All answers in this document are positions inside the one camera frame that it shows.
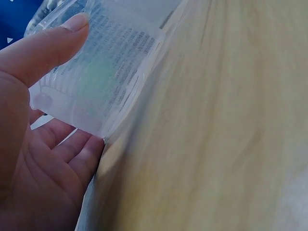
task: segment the finger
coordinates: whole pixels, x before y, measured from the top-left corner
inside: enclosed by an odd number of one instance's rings
[[[48,123],[34,129],[35,135],[51,149],[61,143],[75,128],[60,120],[52,119]]]
[[[30,109],[30,125],[32,125],[35,121],[37,121],[44,113],[40,110],[32,110]]]
[[[59,144],[53,149],[55,155],[59,156],[63,161],[69,163],[76,155],[78,155],[85,146],[90,134],[77,130],[71,137]]]
[[[91,136],[81,152],[68,163],[78,175],[84,190],[87,189],[96,171],[103,148],[104,141],[95,136]]]
[[[70,60],[88,32],[87,15],[77,14],[60,27],[43,30],[1,50],[0,71],[30,87],[55,66]]]

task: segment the fingernail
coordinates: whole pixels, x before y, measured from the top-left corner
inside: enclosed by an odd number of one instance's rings
[[[87,13],[78,13],[68,19],[61,27],[67,28],[70,31],[77,32],[89,23],[89,16]]]

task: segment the hand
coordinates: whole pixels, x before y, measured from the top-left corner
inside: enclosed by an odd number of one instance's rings
[[[71,59],[89,32],[78,14],[0,51],[0,230],[74,230],[103,140],[59,120],[30,129],[41,112],[28,88]]]

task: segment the clear plastic packaging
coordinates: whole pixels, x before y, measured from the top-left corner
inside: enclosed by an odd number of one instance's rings
[[[66,0],[33,33],[90,14],[81,51],[30,88],[31,107],[93,135],[107,138],[143,86],[143,70],[164,33],[112,0]]]

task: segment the white dots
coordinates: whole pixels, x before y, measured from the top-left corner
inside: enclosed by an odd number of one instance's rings
[[[12,38],[6,38],[8,43],[10,43],[13,39]]]

